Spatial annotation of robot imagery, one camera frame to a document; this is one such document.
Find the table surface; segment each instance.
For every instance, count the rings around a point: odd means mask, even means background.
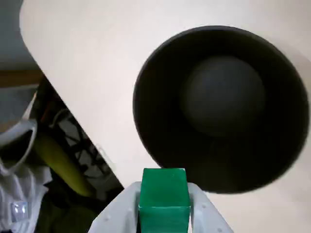
[[[24,0],[20,29],[30,53],[120,182],[157,167],[132,113],[147,57],[171,36],[203,25],[256,33],[296,66],[311,91],[309,0]],[[207,194],[237,233],[311,232],[311,139],[293,167],[259,190]]]

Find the white table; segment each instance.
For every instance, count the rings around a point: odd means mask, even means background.
[[[203,25],[235,26],[276,45],[311,91],[309,0],[25,0],[20,28],[30,53],[124,186],[157,167],[132,113],[142,64],[171,36]],[[311,139],[273,184],[208,194],[237,233],[311,232]]]

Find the green block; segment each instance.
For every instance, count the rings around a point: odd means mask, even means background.
[[[142,233],[187,233],[190,198],[184,169],[144,169],[139,216]]]

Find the green cube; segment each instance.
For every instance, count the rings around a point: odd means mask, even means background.
[[[144,169],[139,216],[142,233],[187,233],[190,198],[184,169]]]

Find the gray wall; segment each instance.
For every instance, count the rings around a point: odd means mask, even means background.
[[[38,69],[19,32],[23,0],[0,0],[0,70]]]

